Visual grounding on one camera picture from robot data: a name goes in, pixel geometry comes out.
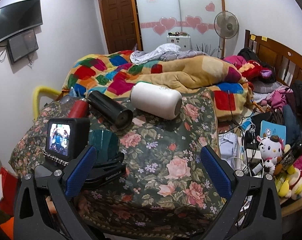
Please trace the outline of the colourful patchwork quilt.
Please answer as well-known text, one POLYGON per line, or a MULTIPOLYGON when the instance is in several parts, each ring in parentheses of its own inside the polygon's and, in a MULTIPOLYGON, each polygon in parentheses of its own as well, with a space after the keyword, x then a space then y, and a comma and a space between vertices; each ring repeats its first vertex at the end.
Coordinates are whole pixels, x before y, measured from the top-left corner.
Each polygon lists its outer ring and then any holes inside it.
POLYGON ((219 58, 199 55, 173 61, 149 61, 134 64, 131 50, 109 55, 89 54, 69 71, 62 92, 74 89, 85 96, 90 89, 99 90, 111 98, 130 95, 138 82, 167 87, 180 93, 195 93, 206 87, 213 92, 214 109, 219 120, 243 112, 252 104, 253 85, 239 70, 219 58))

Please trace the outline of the yellow padded bed rail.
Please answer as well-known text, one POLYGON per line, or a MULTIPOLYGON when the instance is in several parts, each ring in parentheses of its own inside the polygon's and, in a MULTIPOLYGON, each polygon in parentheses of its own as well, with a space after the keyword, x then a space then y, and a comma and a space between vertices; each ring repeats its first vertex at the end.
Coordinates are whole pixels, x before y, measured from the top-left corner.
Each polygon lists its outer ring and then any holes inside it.
POLYGON ((33 90, 32 95, 32 110, 33 110, 33 121, 36 121, 40 114, 40 101, 41 98, 47 97, 51 99, 57 99, 61 92, 47 86, 37 86, 33 90))

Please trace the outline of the white small cabinet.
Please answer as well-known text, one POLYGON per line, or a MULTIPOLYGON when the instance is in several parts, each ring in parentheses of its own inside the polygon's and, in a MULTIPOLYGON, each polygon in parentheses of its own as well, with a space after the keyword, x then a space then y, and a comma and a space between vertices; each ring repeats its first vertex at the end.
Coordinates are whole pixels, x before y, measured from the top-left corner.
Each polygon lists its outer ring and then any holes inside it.
POLYGON ((168 33, 167 43, 180 46, 181 51, 191 50, 191 37, 188 34, 168 33))

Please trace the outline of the red plush pillow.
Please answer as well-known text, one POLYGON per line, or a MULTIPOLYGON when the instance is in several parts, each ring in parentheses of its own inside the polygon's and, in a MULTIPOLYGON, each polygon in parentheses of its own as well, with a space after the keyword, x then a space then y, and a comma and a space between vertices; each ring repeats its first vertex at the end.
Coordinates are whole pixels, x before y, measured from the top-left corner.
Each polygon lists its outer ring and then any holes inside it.
POLYGON ((239 72, 248 81, 254 81, 255 79, 261 77, 263 79, 268 79, 272 77, 272 71, 269 68, 263 67, 260 63, 254 60, 249 60, 239 68, 239 72))

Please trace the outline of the brown wooden door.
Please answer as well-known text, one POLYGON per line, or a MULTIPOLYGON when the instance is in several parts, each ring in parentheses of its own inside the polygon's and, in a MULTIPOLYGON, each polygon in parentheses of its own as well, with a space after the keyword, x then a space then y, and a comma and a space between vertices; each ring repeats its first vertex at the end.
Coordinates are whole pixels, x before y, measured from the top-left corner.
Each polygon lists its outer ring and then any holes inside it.
POLYGON ((142 49, 135 0, 98 0, 109 53, 142 49))

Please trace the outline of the frosted sliding wardrobe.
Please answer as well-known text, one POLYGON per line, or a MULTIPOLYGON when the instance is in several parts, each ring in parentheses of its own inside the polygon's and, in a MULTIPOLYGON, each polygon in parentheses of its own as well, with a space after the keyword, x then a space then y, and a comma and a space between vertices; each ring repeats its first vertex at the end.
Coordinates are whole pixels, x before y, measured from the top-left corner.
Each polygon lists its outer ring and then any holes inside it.
POLYGON ((219 37, 214 19, 224 7, 223 0, 135 0, 142 49, 146 52, 167 43, 169 33, 186 33, 179 43, 183 49, 219 54, 219 37))

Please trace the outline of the grey checked cloth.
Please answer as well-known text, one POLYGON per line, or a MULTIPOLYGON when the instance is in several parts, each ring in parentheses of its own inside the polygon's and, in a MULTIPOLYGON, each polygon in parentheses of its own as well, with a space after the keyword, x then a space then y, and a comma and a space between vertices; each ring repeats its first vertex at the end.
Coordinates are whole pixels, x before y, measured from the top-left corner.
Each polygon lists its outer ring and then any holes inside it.
POLYGON ((150 61, 173 61, 203 55, 207 54, 196 50, 182 51, 179 45, 174 43, 166 43, 158 46, 155 50, 149 53, 135 50, 130 55, 130 61, 133 64, 145 64, 150 61))

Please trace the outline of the clear glass jar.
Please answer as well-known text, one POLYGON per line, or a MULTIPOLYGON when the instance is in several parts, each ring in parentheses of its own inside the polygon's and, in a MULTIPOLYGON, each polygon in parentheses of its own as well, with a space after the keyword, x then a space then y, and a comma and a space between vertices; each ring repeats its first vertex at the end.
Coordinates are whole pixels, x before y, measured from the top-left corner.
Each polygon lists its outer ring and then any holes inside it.
POLYGON ((60 104, 61 105, 64 105, 66 103, 73 103, 74 100, 71 96, 69 95, 66 95, 66 96, 63 96, 60 100, 59 100, 60 104))

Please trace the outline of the standing electric fan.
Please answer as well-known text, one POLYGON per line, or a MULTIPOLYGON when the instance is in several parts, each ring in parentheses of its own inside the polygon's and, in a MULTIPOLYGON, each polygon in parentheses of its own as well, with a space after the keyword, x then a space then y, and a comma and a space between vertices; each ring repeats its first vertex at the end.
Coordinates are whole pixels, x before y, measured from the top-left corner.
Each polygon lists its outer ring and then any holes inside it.
POLYGON ((219 52, 223 58, 225 54, 225 41, 233 38, 239 32, 239 21, 237 17, 229 11, 221 11, 214 19, 214 30, 219 36, 219 52))

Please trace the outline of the floral dark blanket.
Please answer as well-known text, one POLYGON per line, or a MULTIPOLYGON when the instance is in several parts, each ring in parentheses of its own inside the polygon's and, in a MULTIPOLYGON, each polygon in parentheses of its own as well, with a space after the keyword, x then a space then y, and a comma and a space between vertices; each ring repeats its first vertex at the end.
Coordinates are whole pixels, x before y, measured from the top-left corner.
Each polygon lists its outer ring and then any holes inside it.
POLYGON ((81 192, 75 202, 82 219, 111 235, 188 238, 203 233, 224 199, 200 161, 200 150, 218 150, 213 94, 206 88, 182 96, 171 121, 134 110, 118 131, 126 174, 81 192))

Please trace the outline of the black thermos bottle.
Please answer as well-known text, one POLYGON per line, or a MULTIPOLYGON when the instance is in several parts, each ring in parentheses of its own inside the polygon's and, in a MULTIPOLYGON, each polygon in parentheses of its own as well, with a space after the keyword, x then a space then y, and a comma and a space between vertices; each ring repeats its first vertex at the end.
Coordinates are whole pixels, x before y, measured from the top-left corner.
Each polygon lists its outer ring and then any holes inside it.
POLYGON ((118 130, 125 129, 131 124, 133 112, 100 91, 91 91, 88 101, 95 111, 99 112, 118 130))

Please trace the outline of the dark teal cup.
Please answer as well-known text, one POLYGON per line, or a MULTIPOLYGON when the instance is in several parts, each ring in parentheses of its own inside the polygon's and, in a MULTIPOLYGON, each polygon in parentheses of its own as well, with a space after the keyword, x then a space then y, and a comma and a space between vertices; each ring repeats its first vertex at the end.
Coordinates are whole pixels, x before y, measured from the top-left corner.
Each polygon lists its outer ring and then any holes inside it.
POLYGON ((96 163, 106 163, 118 155, 118 136, 105 129, 92 130, 89 133, 89 145, 96 149, 96 163))

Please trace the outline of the wooden headboard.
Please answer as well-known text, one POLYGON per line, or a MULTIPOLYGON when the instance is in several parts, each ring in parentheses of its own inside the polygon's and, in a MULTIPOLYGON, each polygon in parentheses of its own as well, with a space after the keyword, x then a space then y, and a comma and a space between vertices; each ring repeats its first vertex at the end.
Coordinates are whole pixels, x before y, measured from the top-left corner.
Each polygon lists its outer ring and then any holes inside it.
POLYGON ((290 86, 302 81, 302 55, 271 38, 245 31, 244 45, 251 48, 256 56, 275 69, 276 80, 290 86))

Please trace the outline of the cow plush toy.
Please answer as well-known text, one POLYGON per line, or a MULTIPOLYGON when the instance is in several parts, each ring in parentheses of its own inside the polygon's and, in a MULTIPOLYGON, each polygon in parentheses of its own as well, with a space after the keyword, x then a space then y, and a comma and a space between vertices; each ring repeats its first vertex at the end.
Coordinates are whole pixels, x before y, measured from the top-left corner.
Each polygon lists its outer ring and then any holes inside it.
POLYGON ((267 174, 275 175, 278 162, 284 153, 283 140, 277 135, 257 136, 258 150, 263 160, 263 169, 267 174))

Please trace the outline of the red paper bag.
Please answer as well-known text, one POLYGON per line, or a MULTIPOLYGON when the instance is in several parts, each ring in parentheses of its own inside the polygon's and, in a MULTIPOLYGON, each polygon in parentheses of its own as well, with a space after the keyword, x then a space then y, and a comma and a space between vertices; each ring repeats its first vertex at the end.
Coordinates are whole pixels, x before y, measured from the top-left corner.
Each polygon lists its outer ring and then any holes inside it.
POLYGON ((4 167, 0 169, 0 210, 14 215, 14 200, 17 191, 18 178, 4 167))

